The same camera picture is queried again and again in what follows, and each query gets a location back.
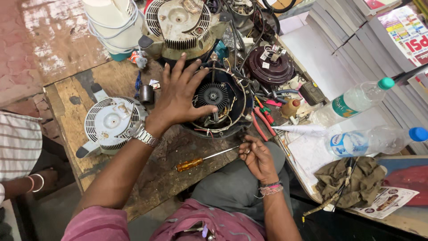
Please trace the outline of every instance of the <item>teal bottle cap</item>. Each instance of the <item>teal bottle cap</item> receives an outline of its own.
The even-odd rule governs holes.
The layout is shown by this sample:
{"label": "teal bottle cap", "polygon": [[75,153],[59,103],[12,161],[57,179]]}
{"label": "teal bottle cap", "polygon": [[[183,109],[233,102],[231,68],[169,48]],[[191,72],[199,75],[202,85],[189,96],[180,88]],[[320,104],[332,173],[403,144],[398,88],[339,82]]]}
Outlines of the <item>teal bottle cap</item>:
{"label": "teal bottle cap", "polygon": [[377,82],[377,85],[382,90],[389,90],[394,86],[394,81],[391,78],[385,77]]}

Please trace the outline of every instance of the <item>plastic water bottle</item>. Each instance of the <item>plastic water bottle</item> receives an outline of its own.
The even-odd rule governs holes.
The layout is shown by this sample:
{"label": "plastic water bottle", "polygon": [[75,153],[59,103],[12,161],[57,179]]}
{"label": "plastic water bottle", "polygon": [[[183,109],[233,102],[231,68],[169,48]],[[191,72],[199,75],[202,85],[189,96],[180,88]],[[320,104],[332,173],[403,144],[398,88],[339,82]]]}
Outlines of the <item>plastic water bottle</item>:
{"label": "plastic water bottle", "polygon": [[316,110],[312,116],[312,121],[314,124],[323,127],[330,127],[342,122],[378,105],[385,98],[386,91],[393,86],[394,81],[391,78],[358,84]]}
{"label": "plastic water bottle", "polygon": [[428,131],[422,127],[405,130],[380,126],[334,135],[325,142],[327,150],[338,157],[361,157],[373,153],[395,154],[412,142],[424,142]]}

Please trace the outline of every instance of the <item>small box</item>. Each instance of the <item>small box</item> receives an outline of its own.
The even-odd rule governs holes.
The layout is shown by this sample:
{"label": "small box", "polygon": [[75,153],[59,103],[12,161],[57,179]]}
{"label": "small box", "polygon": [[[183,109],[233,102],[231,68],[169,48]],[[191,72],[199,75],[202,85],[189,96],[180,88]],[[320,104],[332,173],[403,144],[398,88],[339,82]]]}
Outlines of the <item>small box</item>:
{"label": "small box", "polygon": [[310,106],[321,103],[325,99],[325,95],[320,88],[316,87],[312,81],[303,84],[299,92]]}

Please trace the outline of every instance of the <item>metal bushing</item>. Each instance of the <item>metal bushing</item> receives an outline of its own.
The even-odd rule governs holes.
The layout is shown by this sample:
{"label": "metal bushing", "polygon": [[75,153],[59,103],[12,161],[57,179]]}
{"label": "metal bushing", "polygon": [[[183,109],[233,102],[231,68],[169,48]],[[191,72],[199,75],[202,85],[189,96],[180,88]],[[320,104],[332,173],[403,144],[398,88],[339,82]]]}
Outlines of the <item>metal bushing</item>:
{"label": "metal bushing", "polygon": [[247,66],[251,76],[265,85],[282,85],[289,81],[293,76],[293,61],[288,55],[283,55],[277,61],[271,61],[269,57],[265,60],[260,57],[265,52],[264,46],[255,48],[251,51],[247,60]]}
{"label": "metal bushing", "polygon": [[143,105],[153,105],[153,103],[155,102],[155,93],[151,85],[141,84],[139,96],[140,103]]}

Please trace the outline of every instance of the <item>red floor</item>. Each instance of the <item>red floor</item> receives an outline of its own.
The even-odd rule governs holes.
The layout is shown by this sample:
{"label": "red floor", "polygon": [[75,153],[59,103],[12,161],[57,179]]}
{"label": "red floor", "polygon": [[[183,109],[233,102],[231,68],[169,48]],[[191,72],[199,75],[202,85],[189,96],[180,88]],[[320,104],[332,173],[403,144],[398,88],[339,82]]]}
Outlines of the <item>red floor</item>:
{"label": "red floor", "polygon": [[0,7],[0,107],[41,117],[43,134],[61,143],[58,124],[43,94],[34,63],[33,45],[27,37],[19,0],[2,1]]}

